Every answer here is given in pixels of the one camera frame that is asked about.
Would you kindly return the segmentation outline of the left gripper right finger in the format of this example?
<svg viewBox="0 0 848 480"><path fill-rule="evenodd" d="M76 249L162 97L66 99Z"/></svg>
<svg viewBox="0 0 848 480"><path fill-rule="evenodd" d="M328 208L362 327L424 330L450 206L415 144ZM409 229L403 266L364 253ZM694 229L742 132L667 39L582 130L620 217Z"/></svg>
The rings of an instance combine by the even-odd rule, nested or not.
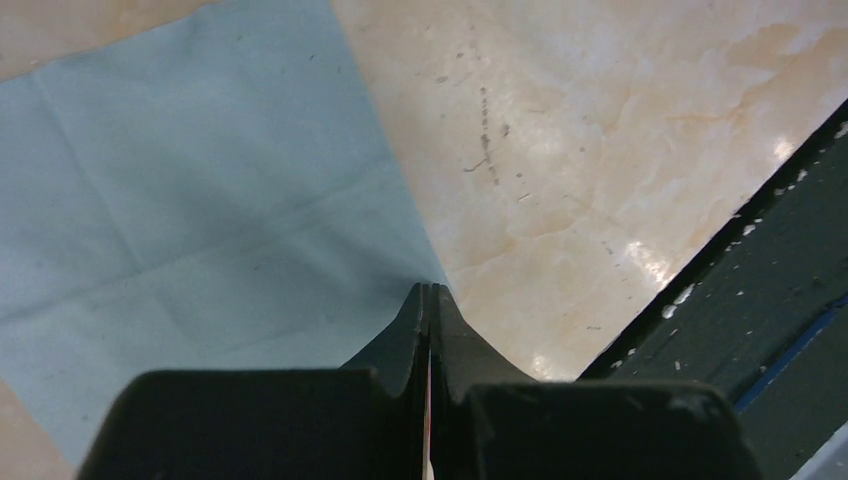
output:
<svg viewBox="0 0 848 480"><path fill-rule="evenodd" d="M758 479L736 414L697 382L538 381L429 290L439 479Z"/></svg>

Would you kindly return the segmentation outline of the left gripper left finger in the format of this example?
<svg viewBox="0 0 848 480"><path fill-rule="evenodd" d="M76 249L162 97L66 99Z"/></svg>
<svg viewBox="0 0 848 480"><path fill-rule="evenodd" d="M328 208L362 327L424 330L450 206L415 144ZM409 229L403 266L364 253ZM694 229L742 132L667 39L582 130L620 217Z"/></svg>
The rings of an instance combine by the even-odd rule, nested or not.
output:
<svg viewBox="0 0 848 480"><path fill-rule="evenodd" d="M329 369L157 370L116 398L82 479L423 479L431 289Z"/></svg>

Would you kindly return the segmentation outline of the blue cleaning cloth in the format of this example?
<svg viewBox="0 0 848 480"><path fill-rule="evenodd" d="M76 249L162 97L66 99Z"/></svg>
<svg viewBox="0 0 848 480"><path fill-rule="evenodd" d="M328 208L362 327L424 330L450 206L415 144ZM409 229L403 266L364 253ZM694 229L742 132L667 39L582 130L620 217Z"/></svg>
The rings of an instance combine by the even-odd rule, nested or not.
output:
<svg viewBox="0 0 848 480"><path fill-rule="evenodd" d="M326 1L1 86L1 375L73 466L134 377L337 367L444 279Z"/></svg>

